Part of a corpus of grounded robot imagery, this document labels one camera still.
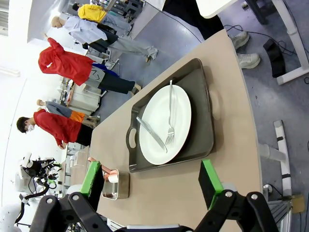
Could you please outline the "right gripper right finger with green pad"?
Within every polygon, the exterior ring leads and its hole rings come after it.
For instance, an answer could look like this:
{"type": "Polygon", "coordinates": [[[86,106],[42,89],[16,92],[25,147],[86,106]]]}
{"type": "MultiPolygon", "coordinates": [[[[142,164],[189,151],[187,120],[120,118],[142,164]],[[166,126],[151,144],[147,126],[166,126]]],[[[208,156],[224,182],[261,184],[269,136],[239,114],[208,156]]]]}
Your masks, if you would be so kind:
{"type": "Polygon", "coordinates": [[[196,232],[218,232],[225,221],[236,221],[243,232],[274,232],[275,220],[260,192],[246,196],[224,189],[211,161],[201,161],[199,176],[207,213],[196,227],[196,232]]]}

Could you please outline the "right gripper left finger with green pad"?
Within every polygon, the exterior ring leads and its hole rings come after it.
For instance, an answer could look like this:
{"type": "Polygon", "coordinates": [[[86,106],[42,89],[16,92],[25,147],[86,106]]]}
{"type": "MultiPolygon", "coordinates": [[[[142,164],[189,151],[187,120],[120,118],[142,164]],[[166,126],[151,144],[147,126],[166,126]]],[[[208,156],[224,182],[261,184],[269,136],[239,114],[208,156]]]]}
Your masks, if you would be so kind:
{"type": "Polygon", "coordinates": [[[87,232],[110,232],[111,229],[97,213],[104,186],[101,164],[90,164],[80,191],[58,199],[41,198],[33,218],[31,232],[65,232],[70,224],[80,223],[87,232]]]}

